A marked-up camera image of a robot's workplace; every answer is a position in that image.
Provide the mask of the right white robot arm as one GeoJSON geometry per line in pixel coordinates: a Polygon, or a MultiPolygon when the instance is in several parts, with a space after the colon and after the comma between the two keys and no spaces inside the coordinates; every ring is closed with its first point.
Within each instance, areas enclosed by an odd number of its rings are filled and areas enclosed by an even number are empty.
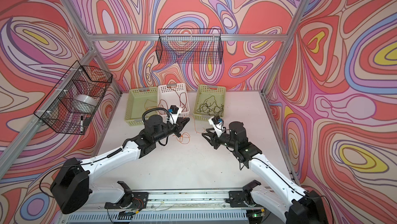
{"type": "Polygon", "coordinates": [[[326,224],[328,218],[322,196],[307,191],[282,174],[247,137],[242,122],[224,127],[223,119],[208,120],[212,126],[202,136],[214,148],[225,146],[238,162],[257,174],[269,187],[252,182],[245,190],[255,204],[263,206],[286,224],[326,224]]]}

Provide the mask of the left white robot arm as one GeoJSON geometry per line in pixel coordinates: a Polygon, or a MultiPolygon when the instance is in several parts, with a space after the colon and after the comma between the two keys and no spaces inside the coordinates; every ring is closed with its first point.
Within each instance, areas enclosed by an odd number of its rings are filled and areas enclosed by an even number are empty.
{"type": "Polygon", "coordinates": [[[189,120],[178,117],[170,124],[163,122],[161,116],[152,115],[144,122],[144,129],[120,147],[81,161],[68,159],[50,186],[61,212],[71,214],[86,204],[101,202],[111,209],[130,208],[134,195],[125,182],[118,181],[115,189],[93,189],[93,183],[110,171],[148,155],[161,140],[171,135],[181,136],[189,120]]]}

